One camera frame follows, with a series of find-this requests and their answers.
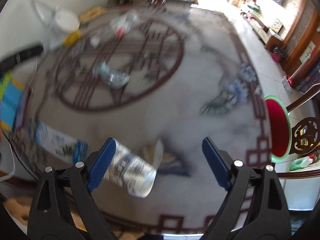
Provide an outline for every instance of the plastic bottle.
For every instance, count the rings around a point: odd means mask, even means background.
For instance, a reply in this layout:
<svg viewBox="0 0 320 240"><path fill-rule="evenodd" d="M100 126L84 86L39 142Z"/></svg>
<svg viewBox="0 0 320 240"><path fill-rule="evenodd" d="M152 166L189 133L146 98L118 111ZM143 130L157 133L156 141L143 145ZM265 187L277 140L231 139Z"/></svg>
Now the plastic bottle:
<svg viewBox="0 0 320 240"><path fill-rule="evenodd" d="M294 160L290 164L290 171L295 171L295 170L298 170L298 169L306 168L312 162L313 162L313 159L311 159L309 156L300 158L298 160Z"/></svg>
<svg viewBox="0 0 320 240"><path fill-rule="evenodd" d="M138 25L139 15L135 10L128 11L125 15L114 18L110 21L110 26L115 30L118 38L125 35L131 28Z"/></svg>

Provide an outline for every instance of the colorful toy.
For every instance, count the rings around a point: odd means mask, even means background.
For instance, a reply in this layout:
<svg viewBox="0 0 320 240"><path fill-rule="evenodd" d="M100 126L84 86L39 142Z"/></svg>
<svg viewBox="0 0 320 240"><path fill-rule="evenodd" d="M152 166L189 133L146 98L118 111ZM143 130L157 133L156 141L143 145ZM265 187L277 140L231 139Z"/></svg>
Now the colorful toy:
<svg viewBox="0 0 320 240"><path fill-rule="evenodd" d="M23 86L7 72L0 80L0 120L4 130L12 131Z"/></svg>

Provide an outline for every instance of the blue gripper pad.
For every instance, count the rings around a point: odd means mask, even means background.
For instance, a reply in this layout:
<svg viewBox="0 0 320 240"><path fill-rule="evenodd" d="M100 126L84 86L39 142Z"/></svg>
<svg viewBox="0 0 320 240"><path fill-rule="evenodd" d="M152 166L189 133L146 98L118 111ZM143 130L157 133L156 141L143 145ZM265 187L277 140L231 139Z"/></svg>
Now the blue gripper pad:
<svg viewBox="0 0 320 240"><path fill-rule="evenodd" d="M229 170L207 138L202 141L202 152L207 159L219 186L223 187L226 191L229 191L231 189L231 183L228 175Z"/></svg>
<svg viewBox="0 0 320 240"><path fill-rule="evenodd" d="M115 153L116 141L110 139L89 171L89 182L87 184L89 192L99 187Z"/></svg>

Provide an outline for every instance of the plastic bag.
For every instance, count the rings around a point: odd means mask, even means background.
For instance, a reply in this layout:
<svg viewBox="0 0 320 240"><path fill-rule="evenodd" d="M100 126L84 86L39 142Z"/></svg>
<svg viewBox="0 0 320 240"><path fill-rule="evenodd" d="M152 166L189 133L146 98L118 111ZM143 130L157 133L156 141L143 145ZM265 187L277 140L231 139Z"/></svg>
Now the plastic bag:
<svg viewBox="0 0 320 240"><path fill-rule="evenodd" d="M106 80L112 89L120 89L130 80L129 74L111 69L105 62L94 67L92 74L95 77L101 77Z"/></svg>
<svg viewBox="0 0 320 240"><path fill-rule="evenodd" d="M125 15L114 18L110 22L110 27L116 32L118 38L124 36L133 27L139 24L140 17L136 10L128 11Z"/></svg>

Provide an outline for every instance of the floor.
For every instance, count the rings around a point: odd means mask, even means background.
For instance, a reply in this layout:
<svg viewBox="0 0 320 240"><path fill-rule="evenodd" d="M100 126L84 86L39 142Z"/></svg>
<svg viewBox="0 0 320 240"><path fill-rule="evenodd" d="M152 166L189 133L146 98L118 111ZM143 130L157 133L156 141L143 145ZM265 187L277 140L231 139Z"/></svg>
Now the floor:
<svg viewBox="0 0 320 240"><path fill-rule="evenodd" d="M287 92L282 85L285 75L280 65L274 62L270 53L264 49L264 45L258 40L250 25L239 15L239 9L222 0L198 0L199 7L208 10L222 11L236 28L240 39L245 45L253 65L258 73L260 84L265 95L273 95L288 106L297 100L302 93L293 90ZM289 113L291 127L300 120L315 116L311 100ZM288 172L290 160L299 158L298 155L289 155L282 163L276 164L276 172ZM312 210L319 199L320 178L280 180L288 207L292 210Z"/></svg>
<svg viewBox="0 0 320 240"><path fill-rule="evenodd" d="M301 92L293 90L292 93L289 93L284 89L281 81L285 72L278 63L273 61L270 52L264 49L263 43L258 40L250 25L239 15L238 8L222 0L198 0L198 2L199 8L223 12L233 24L251 57L252 63L258 73L263 93L266 96L273 95L278 97L285 106L301 97ZM300 120L309 116L315 116L311 101L306 102L289 113L291 127L294 127ZM298 155L296 154L288 156L283 164L276 165L276 171L287 172L289 167L287 161L297 158Z"/></svg>

